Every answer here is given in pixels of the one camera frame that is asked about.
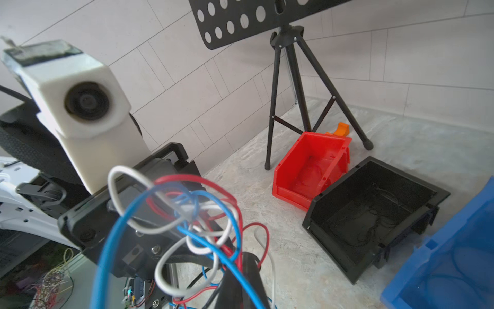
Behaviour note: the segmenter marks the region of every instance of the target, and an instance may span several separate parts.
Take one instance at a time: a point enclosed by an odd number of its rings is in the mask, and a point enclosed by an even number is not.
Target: screw
[[[156,245],[151,249],[151,252],[153,254],[158,254],[160,251],[161,251],[161,247],[159,245]]]

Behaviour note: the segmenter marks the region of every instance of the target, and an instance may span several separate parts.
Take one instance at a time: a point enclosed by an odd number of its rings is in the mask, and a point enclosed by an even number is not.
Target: plastic bin
[[[352,139],[304,132],[275,169],[273,195],[307,211],[312,199],[348,171]]]
[[[314,198],[302,225],[355,284],[407,235],[422,234],[449,194],[367,157]]]
[[[494,177],[416,249],[381,295],[393,309],[494,308]]]

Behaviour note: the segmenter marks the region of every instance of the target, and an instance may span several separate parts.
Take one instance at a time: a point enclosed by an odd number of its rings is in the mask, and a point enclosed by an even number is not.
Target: orange object
[[[336,136],[347,136],[348,134],[350,134],[350,125],[340,122],[338,123],[338,128],[336,129],[336,131],[334,131],[334,133],[326,132],[326,134],[336,135]]]

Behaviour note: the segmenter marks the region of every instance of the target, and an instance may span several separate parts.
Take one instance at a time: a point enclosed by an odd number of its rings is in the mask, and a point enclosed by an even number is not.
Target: white camera housing
[[[149,156],[108,66],[64,41],[7,49],[2,60],[31,94],[38,119],[58,138],[90,193],[106,185],[113,166],[134,166]]]

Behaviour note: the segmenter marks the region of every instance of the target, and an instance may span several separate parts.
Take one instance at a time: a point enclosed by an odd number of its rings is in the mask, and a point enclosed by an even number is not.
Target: black music stand
[[[289,124],[275,115],[276,95],[278,91],[278,76],[280,73],[281,50],[286,48],[288,66],[293,80],[295,96],[300,108],[300,115],[304,131],[315,132],[322,123],[329,109],[336,102],[341,111],[357,132],[365,149],[374,148],[371,140],[366,136],[345,101],[338,93],[333,83],[324,72],[303,38],[304,27],[290,25],[290,22],[315,14],[349,0],[189,0],[196,23],[209,49],[215,49],[234,43],[250,36],[280,27],[280,33],[271,35],[270,44],[275,50],[273,69],[273,88],[271,90],[271,110],[269,114],[268,145],[264,168],[271,169],[271,145],[273,142],[273,127],[277,121],[287,128],[302,134],[302,130]],[[324,85],[332,94],[331,99],[322,114],[311,128],[309,113],[305,102],[302,79],[298,69],[294,43],[298,43],[305,56],[316,70]]]

